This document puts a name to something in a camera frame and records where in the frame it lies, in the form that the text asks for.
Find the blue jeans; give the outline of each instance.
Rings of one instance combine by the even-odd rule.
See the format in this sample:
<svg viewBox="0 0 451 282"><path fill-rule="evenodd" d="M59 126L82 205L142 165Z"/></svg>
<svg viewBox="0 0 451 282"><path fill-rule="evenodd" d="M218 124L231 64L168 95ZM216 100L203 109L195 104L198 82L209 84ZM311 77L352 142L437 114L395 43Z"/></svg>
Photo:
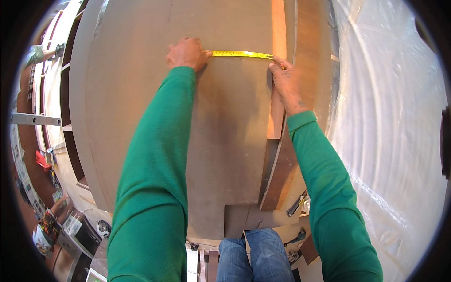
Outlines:
<svg viewBox="0 0 451 282"><path fill-rule="evenodd" d="M222 240L216 282L294 282L279 235L270 228L245 233L251 247L251 263L244 234L241 239Z"/></svg>

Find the green long-sleeve shirt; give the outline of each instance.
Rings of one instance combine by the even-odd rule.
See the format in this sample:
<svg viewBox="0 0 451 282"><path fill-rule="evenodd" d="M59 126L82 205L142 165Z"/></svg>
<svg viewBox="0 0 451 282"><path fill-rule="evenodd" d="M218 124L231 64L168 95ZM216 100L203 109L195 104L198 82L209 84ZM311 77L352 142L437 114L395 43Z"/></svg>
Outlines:
<svg viewBox="0 0 451 282"><path fill-rule="evenodd" d="M185 169L195 82L192 68L173 68L138 124L116 194L109 281L186 281ZM324 280L381 281L349 175L314 113L290 116L288 127L311 197Z"/></svg>

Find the hand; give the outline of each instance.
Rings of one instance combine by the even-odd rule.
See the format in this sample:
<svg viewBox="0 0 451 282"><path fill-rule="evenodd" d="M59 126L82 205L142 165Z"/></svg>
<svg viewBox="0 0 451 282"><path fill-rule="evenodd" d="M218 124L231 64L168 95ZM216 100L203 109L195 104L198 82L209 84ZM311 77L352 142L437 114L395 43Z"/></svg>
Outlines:
<svg viewBox="0 0 451 282"><path fill-rule="evenodd" d="M274 62L269 64L269 70L273 74L274 85L281 95L281 101L288 115L295 115L308 108L302 101L300 95L300 70L290 64L287 60L273 56Z"/></svg>
<svg viewBox="0 0 451 282"><path fill-rule="evenodd" d="M207 59L213 55L210 50L202 50L199 38L182 37L177 46L169 45L169 54L166 57L169 67L187 66L198 72Z"/></svg>

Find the yellow tape measure blade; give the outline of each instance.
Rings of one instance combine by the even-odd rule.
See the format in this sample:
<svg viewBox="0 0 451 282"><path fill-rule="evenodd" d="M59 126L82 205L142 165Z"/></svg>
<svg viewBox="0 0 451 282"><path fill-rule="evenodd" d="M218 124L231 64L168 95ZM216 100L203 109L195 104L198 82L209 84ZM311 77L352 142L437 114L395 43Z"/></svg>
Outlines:
<svg viewBox="0 0 451 282"><path fill-rule="evenodd" d="M219 56L233 56L233 57L253 57L253 58L262 58L262 59L272 59L271 54L265 53L257 53L257 52L249 52L249 51L212 51L212 57Z"/></svg>

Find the plastic sheeting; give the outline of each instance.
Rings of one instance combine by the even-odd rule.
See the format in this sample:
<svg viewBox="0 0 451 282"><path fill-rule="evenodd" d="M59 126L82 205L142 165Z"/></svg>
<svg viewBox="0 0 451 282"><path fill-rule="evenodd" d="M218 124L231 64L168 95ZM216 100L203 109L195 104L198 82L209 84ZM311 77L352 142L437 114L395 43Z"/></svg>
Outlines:
<svg viewBox="0 0 451 282"><path fill-rule="evenodd" d="M350 174L384 280L403 281L443 211L442 71L404 2L332 3L341 69L328 138Z"/></svg>

